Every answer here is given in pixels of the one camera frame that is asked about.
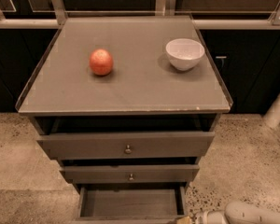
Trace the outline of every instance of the drawer handle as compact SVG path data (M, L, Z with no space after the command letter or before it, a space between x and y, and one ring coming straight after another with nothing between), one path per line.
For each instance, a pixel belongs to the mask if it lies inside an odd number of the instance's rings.
M130 174L130 176L129 176L129 181L130 181L130 182L134 181L133 174Z
M131 147L130 147L129 145L127 145L126 148L125 148L125 150L124 150L124 152L125 152L126 154L131 154L131 153L132 153Z

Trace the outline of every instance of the red ball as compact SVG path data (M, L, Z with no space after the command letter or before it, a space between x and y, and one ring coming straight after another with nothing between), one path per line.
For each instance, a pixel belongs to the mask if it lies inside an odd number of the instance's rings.
M96 49L90 56L90 68L98 76L109 74L113 68L111 54L105 49Z

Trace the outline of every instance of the cabinet handle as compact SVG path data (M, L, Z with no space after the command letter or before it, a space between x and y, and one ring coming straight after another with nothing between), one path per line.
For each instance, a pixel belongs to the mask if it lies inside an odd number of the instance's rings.
M129 176L129 181L130 181L130 182L134 181L133 174L130 174L130 176Z
M127 145L126 148L125 148L125 150L124 150L124 152L125 152L126 154L131 154L131 153L132 153L131 147L130 147L129 145Z

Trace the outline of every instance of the white bowl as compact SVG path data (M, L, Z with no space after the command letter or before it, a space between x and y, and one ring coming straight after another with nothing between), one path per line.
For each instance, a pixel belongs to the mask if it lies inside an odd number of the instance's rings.
M180 71L193 68L204 53L203 45L191 39L175 39L166 45L166 54L171 65Z

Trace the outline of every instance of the concrete floor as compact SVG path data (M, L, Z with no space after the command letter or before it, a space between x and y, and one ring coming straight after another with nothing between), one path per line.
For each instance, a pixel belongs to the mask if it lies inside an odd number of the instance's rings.
M35 141L28 119L0 114L0 223L68 223L78 195ZM259 115L223 115L187 191L193 216L234 200L280 212L280 125Z

